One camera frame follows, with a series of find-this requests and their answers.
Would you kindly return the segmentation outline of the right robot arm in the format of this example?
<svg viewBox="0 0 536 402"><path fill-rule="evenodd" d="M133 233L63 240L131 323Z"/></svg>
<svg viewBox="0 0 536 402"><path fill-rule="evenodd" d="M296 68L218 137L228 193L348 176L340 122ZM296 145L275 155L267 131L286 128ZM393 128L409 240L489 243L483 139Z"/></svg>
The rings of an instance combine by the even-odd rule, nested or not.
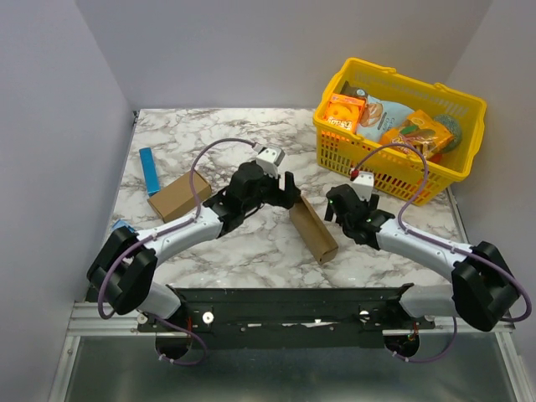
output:
<svg viewBox="0 0 536 402"><path fill-rule="evenodd" d="M325 219L355 244L403 256L449 282L410 286L386 306L387 322L402 328L415 318L456 317L479 331L494 329L521 295L498 249L485 241L474 246L428 234L378 209L378 201L376 194L358 196L348 184L333 187Z"/></svg>

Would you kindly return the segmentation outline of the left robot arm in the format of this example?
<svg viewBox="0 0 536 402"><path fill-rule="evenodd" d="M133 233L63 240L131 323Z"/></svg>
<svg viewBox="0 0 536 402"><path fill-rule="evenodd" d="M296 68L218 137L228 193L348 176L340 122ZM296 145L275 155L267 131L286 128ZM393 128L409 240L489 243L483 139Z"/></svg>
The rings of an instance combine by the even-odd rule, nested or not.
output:
<svg viewBox="0 0 536 402"><path fill-rule="evenodd" d="M199 211L153 229L115 229L87 271L89 283L115 313L138 310L157 316L168 331L178 330L186 318L181 298L172 287L153 280L156 269L197 244L227 235L265 204L291 209L301 192L293 173L286 172L284 181L280 188L278 177L256 162L244 162L229 185L206 199Z"/></svg>

